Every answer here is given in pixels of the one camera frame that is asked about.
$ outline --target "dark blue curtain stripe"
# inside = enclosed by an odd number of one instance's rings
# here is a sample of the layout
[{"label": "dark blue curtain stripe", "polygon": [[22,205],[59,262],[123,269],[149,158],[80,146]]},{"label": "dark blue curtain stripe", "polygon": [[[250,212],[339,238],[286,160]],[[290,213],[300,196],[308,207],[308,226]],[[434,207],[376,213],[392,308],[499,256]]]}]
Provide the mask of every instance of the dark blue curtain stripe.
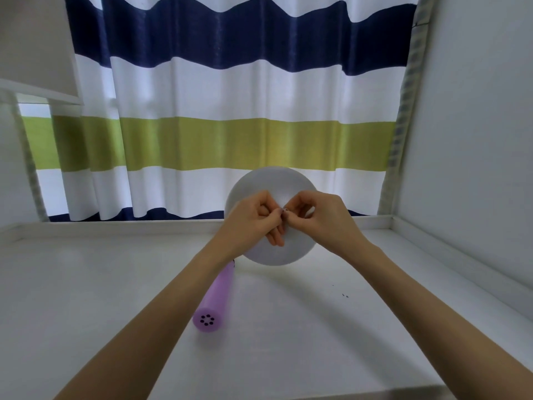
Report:
[{"label": "dark blue curtain stripe", "polygon": [[[348,210],[348,212],[350,212],[350,215],[352,216],[365,216],[365,215],[362,215],[360,213],[350,211],[350,210]],[[198,220],[198,219],[223,219],[223,218],[224,218],[224,211],[207,212],[207,213],[202,213],[200,215],[196,215],[190,218],[189,217],[186,218],[186,217],[180,217],[180,216],[173,215],[167,212],[167,210],[163,207],[162,208],[157,207],[154,209],[150,209],[146,213],[146,215],[140,218],[139,217],[136,218],[133,215],[133,208],[125,207],[118,213],[118,215],[116,215],[112,219],[107,219],[106,221],[115,222],[115,221],[125,221],[125,220]],[[65,213],[62,215],[49,216],[49,219],[50,219],[50,222],[70,222],[70,216],[68,213]],[[94,214],[91,217],[88,217],[87,219],[82,220],[82,222],[99,222],[99,221],[101,221],[99,213]]]},{"label": "dark blue curtain stripe", "polygon": [[103,12],[89,0],[66,2],[76,53],[102,66],[111,66],[110,56],[143,67],[180,57],[214,69],[263,59],[290,72],[340,64],[350,76],[407,64],[416,8],[394,6],[352,23],[344,1],[294,18],[272,0],[225,12],[196,0],[160,0],[150,10],[102,0]]}]

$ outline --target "skin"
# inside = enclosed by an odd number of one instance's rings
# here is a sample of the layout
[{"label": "skin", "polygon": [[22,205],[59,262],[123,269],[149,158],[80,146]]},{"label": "skin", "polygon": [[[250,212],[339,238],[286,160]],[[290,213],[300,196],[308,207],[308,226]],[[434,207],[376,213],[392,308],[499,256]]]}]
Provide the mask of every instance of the skin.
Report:
[{"label": "skin", "polygon": [[[310,208],[315,211],[306,217]],[[283,245],[283,223],[361,273],[459,400],[531,398],[533,373],[370,243],[340,197],[302,191],[282,210],[263,191],[236,205],[213,239],[56,399],[146,399],[218,273],[263,236]]]}]

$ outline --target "purple cylinder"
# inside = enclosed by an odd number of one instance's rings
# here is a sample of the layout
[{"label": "purple cylinder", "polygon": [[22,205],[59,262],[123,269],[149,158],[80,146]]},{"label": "purple cylinder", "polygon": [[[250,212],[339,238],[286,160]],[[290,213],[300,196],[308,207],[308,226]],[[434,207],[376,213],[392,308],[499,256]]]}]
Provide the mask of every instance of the purple cylinder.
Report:
[{"label": "purple cylinder", "polygon": [[224,267],[193,314],[192,322],[200,331],[210,333],[221,327],[233,280],[234,267],[235,261],[231,261]]}]

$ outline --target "person's right hand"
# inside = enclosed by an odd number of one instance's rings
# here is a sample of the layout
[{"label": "person's right hand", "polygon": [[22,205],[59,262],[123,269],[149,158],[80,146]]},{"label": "person's right hand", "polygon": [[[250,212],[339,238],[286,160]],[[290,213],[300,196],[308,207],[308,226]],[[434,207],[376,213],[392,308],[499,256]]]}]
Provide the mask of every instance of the person's right hand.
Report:
[{"label": "person's right hand", "polygon": [[[308,216],[311,208],[315,211]],[[342,199],[317,191],[300,191],[285,205],[283,220],[345,260],[373,245],[361,233]]]}]

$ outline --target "yellow-green curtain stripe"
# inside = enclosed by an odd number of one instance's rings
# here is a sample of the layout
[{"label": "yellow-green curtain stripe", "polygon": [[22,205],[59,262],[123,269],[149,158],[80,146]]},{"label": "yellow-green curtain stripe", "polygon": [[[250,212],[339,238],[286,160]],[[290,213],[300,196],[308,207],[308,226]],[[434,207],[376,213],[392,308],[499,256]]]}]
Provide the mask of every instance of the yellow-green curtain stripe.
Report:
[{"label": "yellow-green curtain stripe", "polygon": [[340,124],[263,118],[53,116],[53,123],[63,171],[105,171],[119,165],[129,171],[149,166],[190,170],[267,165],[384,171],[394,129],[394,122]]},{"label": "yellow-green curtain stripe", "polygon": [[60,168],[50,118],[23,117],[36,169]]}]

